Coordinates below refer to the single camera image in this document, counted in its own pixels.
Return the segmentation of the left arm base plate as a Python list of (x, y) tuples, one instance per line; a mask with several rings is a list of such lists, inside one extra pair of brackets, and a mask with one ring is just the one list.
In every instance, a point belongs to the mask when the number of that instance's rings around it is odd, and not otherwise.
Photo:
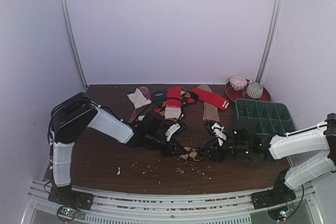
[(91, 210), (93, 194), (80, 191), (71, 191), (60, 196), (57, 192), (49, 193), (48, 200), (75, 210)]

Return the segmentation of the brown beige argyle sock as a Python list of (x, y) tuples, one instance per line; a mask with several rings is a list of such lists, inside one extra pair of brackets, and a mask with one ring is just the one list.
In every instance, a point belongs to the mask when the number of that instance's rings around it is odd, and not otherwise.
[(184, 147), (185, 153), (180, 155), (180, 158), (190, 162), (203, 162), (204, 157), (198, 153), (199, 148)]

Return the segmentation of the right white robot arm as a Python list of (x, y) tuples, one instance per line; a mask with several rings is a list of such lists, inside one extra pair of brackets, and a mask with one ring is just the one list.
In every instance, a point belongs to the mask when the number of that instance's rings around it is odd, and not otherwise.
[(303, 184), (325, 173), (335, 172), (335, 114), (309, 128), (286, 132), (272, 132), (264, 137), (257, 133), (256, 123), (235, 119), (228, 135), (217, 123), (207, 126), (213, 140), (199, 150), (199, 154), (213, 162), (221, 162), (226, 154), (244, 152), (248, 159), (278, 160), (292, 155), (316, 152), (316, 155), (289, 168), (278, 175), (278, 180), (269, 192), (272, 203), (279, 204)]

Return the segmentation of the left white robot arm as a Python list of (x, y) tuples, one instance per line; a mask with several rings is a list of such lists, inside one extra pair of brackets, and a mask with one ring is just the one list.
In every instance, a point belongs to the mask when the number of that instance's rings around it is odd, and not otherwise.
[(159, 150), (164, 157), (180, 156), (187, 150), (174, 138), (181, 130), (178, 123), (161, 131), (164, 117), (154, 111), (142, 119), (128, 123), (117, 117), (107, 106), (101, 106), (80, 92), (54, 107), (50, 113), (47, 140), (50, 145), (49, 162), (56, 186), (56, 198), (71, 205), (76, 197), (71, 185), (72, 149), (82, 132), (91, 128), (130, 147), (147, 146)]

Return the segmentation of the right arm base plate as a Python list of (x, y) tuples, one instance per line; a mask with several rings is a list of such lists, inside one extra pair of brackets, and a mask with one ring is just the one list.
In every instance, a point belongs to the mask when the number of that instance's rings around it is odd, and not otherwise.
[(293, 190), (271, 189), (251, 194), (255, 210), (284, 204), (288, 199), (296, 199), (296, 194)]

